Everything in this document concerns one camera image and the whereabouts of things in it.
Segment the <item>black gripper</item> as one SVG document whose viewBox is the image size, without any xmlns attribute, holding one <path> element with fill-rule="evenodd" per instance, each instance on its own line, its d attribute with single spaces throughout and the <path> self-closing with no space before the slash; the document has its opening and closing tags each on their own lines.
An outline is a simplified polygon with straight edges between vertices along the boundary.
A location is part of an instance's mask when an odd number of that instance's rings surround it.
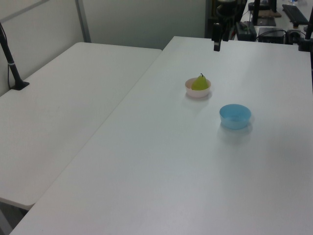
<svg viewBox="0 0 313 235">
<path fill-rule="evenodd" d="M 216 9 L 216 15 L 219 23 L 213 24 L 212 41 L 214 42 L 214 51 L 220 51 L 221 32 L 222 40 L 228 42 L 230 34 L 230 25 L 233 24 L 234 18 L 238 13 L 237 1 L 219 1 Z"/>
</svg>

